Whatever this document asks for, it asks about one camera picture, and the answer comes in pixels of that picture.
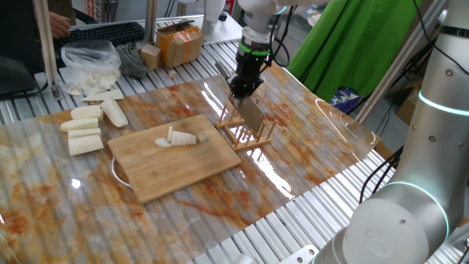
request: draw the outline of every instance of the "keyboard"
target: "keyboard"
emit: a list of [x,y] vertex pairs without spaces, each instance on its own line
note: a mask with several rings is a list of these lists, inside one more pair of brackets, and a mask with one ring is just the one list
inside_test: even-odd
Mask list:
[[70,35],[54,40],[55,50],[59,51],[64,45],[82,40],[109,40],[112,44],[129,43],[143,40],[144,28],[137,22],[112,24],[91,29],[75,29]]

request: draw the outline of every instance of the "cutting board handle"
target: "cutting board handle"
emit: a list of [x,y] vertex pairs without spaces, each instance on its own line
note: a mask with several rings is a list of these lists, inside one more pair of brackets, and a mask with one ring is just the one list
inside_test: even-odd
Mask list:
[[128,188],[132,188],[132,186],[128,183],[126,183],[125,181],[121,180],[121,178],[119,178],[119,176],[117,176],[117,173],[116,173],[116,170],[114,168],[114,162],[116,161],[116,157],[114,157],[114,155],[112,155],[112,162],[111,162],[111,172],[112,172],[112,175],[120,182],[122,183],[123,185],[127,186]]

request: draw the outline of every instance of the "white radish chunk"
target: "white radish chunk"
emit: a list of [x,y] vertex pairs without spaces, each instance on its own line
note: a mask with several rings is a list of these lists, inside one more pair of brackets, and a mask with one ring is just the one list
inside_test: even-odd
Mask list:
[[97,128],[97,118],[83,118],[79,120],[70,120],[60,125],[60,131],[68,132],[76,129]]
[[188,144],[191,144],[191,145],[197,144],[197,137],[194,136],[193,134],[189,134],[189,135],[191,135],[191,137],[190,137],[190,140],[189,140]]
[[76,139],[68,139],[68,149],[70,155],[88,153],[90,151],[104,148],[103,142],[98,135],[84,136]]
[[101,106],[83,106],[73,109],[70,112],[73,119],[100,117]]
[[68,139],[77,139],[84,136],[98,135],[101,138],[101,130],[99,128],[90,129],[78,129],[74,131],[68,131]]
[[104,119],[104,111],[100,109],[100,116],[97,118],[97,121],[103,121],[103,119]]
[[172,138],[173,138],[173,127],[169,126],[169,129],[168,129],[168,142],[169,143],[171,143]]
[[106,113],[109,120],[118,128],[128,125],[127,117],[125,117],[124,112],[115,100],[105,99],[101,103],[101,108]]
[[205,135],[199,135],[199,140],[200,142],[205,142],[208,140],[208,136],[205,136]]
[[181,132],[181,146],[185,146],[187,141],[187,133]]
[[171,139],[171,146],[179,147],[181,145],[181,133],[173,131],[173,137]]
[[119,89],[112,90],[109,92],[101,92],[97,95],[90,95],[86,98],[81,99],[82,102],[89,102],[89,101],[100,101],[105,99],[112,99],[112,100],[120,100],[124,99],[124,95]]
[[159,147],[171,147],[171,144],[165,138],[156,139],[155,144]]

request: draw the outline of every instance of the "brown box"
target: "brown box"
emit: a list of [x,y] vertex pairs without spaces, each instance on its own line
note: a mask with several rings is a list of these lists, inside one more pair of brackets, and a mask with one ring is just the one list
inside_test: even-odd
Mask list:
[[410,122],[412,122],[412,116],[413,112],[416,110],[419,92],[419,88],[414,88],[409,96],[407,96],[404,103],[402,103],[401,107],[399,107],[399,110],[397,110],[396,116],[398,116],[408,125],[410,125]]
[[204,35],[198,26],[185,21],[156,32],[156,46],[161,48],[161,62],[170,68],[199,58]]
[[140,56],[145,62],[145,66],[149,69],[156,69],[160,64],[161,50],[158,47],[147,44],[140,51]]

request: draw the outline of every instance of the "clear plastic bag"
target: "clear plastic bag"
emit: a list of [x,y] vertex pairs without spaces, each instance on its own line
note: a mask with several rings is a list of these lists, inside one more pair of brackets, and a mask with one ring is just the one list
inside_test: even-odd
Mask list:
[[104,92],[112,88],[120,76],[119,53],[109,41],[67,44],[62,48],[62,60],[72,73],[67,80],[67,91],[73,91],[73,95],[77,90],[87,96]]

